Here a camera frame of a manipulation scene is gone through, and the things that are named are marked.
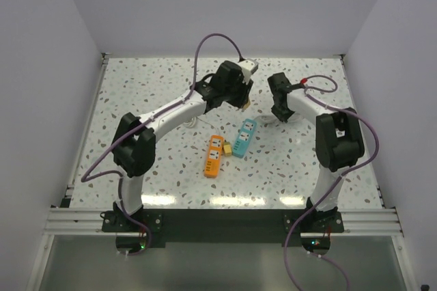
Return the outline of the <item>blue power strip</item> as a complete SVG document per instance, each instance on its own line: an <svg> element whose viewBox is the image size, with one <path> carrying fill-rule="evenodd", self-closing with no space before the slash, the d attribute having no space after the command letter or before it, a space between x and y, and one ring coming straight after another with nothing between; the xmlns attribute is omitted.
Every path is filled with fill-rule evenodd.
<svg viewBox="0 0 437 291"><path fill-rule="evenodd" d="M244 158L256 128L257 122L255 120L245 119L232 148L232 154L234 156Z"/></svg>

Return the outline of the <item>yellow plug adapter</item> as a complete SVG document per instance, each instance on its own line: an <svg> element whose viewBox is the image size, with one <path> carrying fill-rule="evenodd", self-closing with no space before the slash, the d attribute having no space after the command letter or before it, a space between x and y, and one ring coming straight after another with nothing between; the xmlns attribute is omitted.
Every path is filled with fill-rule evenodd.
<svg viewBox="0 0 437 291"><path fill-rule="evenodd" d="M242 106L241 111L246 111L251 105L251 100L248 99L247 102Z"/></svg>

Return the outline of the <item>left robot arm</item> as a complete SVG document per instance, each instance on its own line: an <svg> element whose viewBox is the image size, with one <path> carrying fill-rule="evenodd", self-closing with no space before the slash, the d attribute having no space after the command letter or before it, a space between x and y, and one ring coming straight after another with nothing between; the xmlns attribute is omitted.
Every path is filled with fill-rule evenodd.
<svg viewBox="0 0 437 291"><path fill-rule="evenodd" d="M118 186L118 224L134 231L141 224L141 188L145 173L154 165L156 144L167 133L193 117L203 115L224 102L241 109L249 102L252 76L258 63L243 59L237 63L224 61L180 97L149 113L124 115L117 127L111 150L113 160L122 173Z"/></svg>

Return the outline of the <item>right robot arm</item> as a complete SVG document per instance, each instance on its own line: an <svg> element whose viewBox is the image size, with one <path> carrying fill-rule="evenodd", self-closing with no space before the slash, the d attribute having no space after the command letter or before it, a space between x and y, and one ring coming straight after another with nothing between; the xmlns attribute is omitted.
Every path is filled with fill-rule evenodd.
<svg viewBox="0 0 437 291"><path fill-rule="evenodd" d="M320 164L318 180L307 200L306 227L314 232L328 224L337 211L344 173L363 157L365 146L356 111L329 109L310 99L307 80L292 84L283 72L268 77L273 115L281 122L299 114L315 128L315 154Z"/></svg>

